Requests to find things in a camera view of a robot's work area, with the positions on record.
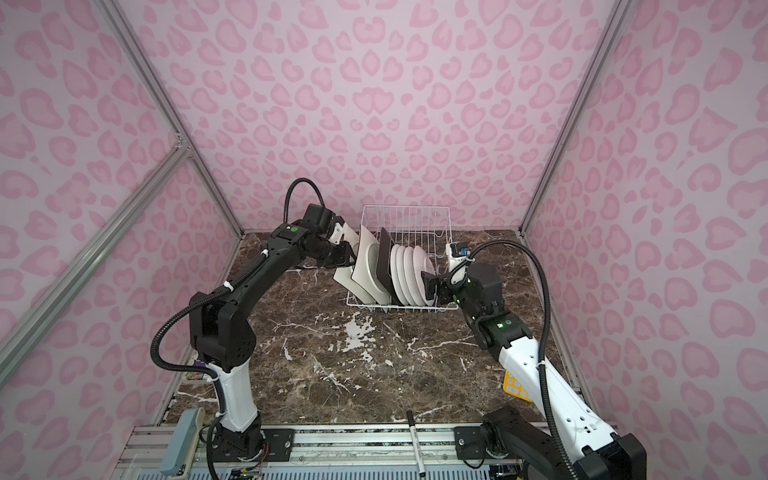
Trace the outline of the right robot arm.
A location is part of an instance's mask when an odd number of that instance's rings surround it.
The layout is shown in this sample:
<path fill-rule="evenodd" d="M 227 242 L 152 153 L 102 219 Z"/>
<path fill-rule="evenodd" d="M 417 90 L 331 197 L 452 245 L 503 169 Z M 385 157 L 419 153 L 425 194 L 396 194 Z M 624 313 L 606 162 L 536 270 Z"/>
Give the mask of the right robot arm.
<path fill-rule="evenodd" d="M 483 417 L 485 449 L 520 459 L 536 479 L 644 479 L 647 452 L 632 434 L 620 435 L 573 390 L 541 343 L 506 308 L 494 267 L 472 263 L 453 282 L 424 272 L 421 291 L 434 304 L 456 303 L 479 347 L 518 381 L 545 417 L 542 431 L 511 406 Z"/>

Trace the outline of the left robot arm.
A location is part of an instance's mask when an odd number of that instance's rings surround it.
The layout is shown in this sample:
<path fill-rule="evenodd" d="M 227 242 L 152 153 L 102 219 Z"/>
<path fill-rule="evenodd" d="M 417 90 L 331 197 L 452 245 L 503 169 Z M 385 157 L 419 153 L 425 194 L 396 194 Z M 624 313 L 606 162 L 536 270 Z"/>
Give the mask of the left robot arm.
<path fill-rule="evenodd" d="M 249 362 L 256 334 L 249 317 L 261 297 L 307 259 L 321 268 L 346 267 L 353 248 L 344 239 L 345 221 L 311 204 L 304 216 L 278 226 L 260 253 L 189 314 L 191 346 L 212 380 L 220 413 L 207 441 L 215 461 L 252 460 L 263 454 L 265 436 L 253 399 Z"/>

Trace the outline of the square white plate round well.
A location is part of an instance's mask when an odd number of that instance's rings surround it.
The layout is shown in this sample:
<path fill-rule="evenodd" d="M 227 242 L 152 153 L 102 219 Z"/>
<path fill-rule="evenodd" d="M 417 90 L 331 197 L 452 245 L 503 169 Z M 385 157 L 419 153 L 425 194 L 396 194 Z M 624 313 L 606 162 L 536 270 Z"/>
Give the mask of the square white plate round well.
<path fill-rule="evenodd" d="M 360 227 L 359 249 L 352 280 L 365 290 L 377 305 L 388 306 L 391 295 L 377 278 L 380 243 L 364 225 Z"/>

